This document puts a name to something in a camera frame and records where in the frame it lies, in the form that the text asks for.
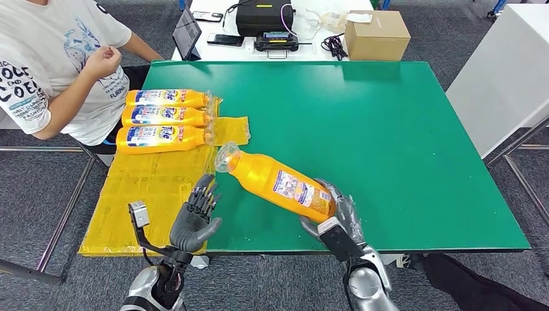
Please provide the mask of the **person's right hand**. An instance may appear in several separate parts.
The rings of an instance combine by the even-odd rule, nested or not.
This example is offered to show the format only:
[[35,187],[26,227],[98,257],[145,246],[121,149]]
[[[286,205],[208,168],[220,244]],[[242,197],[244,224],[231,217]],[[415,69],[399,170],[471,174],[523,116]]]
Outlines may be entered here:
[[102,46],[87,58],[81,74],[92,80],[99,80],[112,75],[118,69],[120,61],[121,53],[118,49]]

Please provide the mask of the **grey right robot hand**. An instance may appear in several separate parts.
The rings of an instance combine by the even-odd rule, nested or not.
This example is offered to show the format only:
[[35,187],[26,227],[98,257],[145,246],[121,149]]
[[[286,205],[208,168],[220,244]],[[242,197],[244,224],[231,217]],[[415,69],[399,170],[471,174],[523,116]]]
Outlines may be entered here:
[[363,228],[361,220],[358,217],[355,202],[351,195],[345,196],[335,185],[321,178],[315,178],[315,181],[326,188],[336,203],[336,213],[338,221],[349,234],[350,238],[358,245],[365,246]]

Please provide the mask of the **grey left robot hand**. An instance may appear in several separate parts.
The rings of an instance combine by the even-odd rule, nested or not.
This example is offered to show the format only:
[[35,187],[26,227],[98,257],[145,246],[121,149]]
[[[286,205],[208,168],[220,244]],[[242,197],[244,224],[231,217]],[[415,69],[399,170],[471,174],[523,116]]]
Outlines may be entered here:
[[204,174],[191,190],[170,230],[172,246],[187,253],[199,251],[203,244],[218,230],[222,219],[212,217],[221,194],[216,194],[218,184],[213,174]]

